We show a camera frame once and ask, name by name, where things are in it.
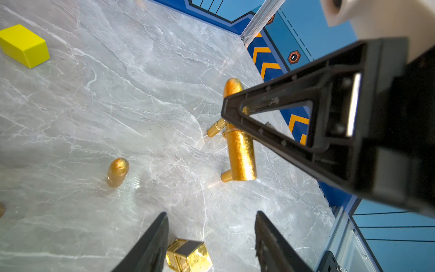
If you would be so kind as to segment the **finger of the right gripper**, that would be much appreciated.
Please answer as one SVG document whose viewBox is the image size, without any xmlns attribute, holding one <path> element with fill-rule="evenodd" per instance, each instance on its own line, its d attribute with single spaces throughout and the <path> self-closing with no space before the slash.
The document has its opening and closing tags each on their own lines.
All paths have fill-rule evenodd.
<svg viewBox="0 0 435 272">
<path fill-rule="evenodd" d="M 222 117 L 317 180 L 355 189 L 376 101 L 407 55 L 406 39 L 355 42 L 226 97 Z"/>
</svg>

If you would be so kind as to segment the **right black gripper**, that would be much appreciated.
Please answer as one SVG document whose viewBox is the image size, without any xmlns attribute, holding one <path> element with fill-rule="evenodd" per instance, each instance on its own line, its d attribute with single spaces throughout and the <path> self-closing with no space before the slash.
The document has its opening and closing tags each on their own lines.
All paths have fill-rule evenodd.
<svg viewBox="0 0 435 272">
<path fill-rule="evenodd" d="M 355 132 L 357 169 L 346 190 L 360 198 L 435 214 L 435 51 L 407 62 L 404 38 L 346 47 L 362 67 Z"/>
</svg>

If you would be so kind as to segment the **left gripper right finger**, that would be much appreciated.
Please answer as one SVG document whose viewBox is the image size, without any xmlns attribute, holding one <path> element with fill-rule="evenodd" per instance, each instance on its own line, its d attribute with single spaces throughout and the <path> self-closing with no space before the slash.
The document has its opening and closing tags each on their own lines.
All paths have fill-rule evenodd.
<svg viewBox="0 0 435 272">
<path fill-rule="evenodd" d="M 254 229 L 256 256 L 262 272 L 312 271 L 264 212 L 257 212 Z"/>
</svg>

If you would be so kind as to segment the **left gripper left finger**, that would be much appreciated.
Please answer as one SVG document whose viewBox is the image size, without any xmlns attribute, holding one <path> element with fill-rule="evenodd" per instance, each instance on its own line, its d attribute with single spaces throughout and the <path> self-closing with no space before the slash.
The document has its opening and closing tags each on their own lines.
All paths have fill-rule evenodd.
<svg viewBox="0 0 435 272">
<path fill-rule="evenodd" d="M 162 272 L 168 238 L 168 216 L 162 212 L 112 272 Z"/>
</svg>

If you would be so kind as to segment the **gold lipstick cap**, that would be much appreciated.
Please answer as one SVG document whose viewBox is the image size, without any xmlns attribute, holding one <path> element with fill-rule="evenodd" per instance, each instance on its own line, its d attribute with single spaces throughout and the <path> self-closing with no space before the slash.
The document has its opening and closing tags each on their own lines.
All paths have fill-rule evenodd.
<svg viewBox="0 0 435 272">
<path fill-rule="evenodd" d="M 230 182 L 233 180 L 232 171 L 228 170 L 228 171 L 222 173 L 220 177 L 221 177 L 222 182 Z"/>
</svg>

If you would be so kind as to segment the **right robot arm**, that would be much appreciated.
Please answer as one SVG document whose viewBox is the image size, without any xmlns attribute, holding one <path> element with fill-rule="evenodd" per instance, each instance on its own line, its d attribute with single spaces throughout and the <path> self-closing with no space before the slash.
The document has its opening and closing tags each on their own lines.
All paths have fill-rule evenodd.
<svg viewBox="0 0 435 272">
<path fill-rule="evenodd" d="M 224 99 L 222 117 L 314 178 L 435 214 L 435 3 L 322 1 L 358 40 Z M 254 119 L 309 102 L 306 144 Z"/>
</svg>

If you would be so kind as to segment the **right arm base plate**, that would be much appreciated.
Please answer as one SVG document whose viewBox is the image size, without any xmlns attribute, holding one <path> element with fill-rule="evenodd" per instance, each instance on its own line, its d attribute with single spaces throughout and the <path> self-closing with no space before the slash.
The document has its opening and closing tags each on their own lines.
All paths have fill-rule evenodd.
<svg viewBox="0 0 435 272">
<path fill-rule="evenodd" d="M 338 264 L 332 251 L 327 250 L 321 259 L 317 272 L 342 272 L 343 268 Z"/>
</svg>

